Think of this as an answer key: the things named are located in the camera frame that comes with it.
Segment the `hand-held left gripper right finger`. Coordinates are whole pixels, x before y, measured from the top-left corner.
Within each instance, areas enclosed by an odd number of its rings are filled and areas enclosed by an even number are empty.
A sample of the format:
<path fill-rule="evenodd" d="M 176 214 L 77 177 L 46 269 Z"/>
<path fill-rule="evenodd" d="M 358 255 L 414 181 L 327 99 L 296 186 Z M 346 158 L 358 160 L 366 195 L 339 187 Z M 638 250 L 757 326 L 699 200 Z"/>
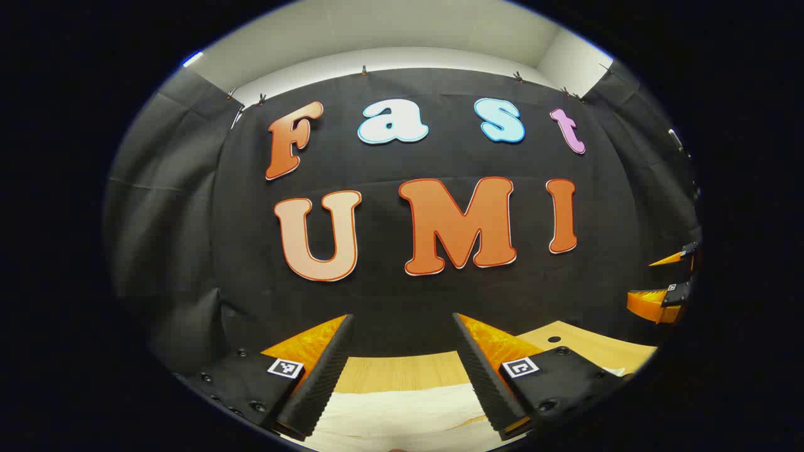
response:
<path fill-rule="evenodd" d="M 459 313 L 453 319 L 460 363 L 502 440 L 566 426 L 636 370 L 634 343 L 566 321 L 515 336 Z"/>

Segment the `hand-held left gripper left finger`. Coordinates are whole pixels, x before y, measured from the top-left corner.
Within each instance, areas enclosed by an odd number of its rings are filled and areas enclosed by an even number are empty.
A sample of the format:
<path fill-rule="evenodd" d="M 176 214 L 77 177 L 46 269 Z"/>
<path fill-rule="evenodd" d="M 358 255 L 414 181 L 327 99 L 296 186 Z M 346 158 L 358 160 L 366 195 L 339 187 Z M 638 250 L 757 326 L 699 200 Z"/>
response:
<path fill-rule="evenodd" d="M 263 350 L 236 347 L 175 377 L 230 417 L 304 441 L 344 371 L 353 321 L 354 315 L 342 315 Z"/>

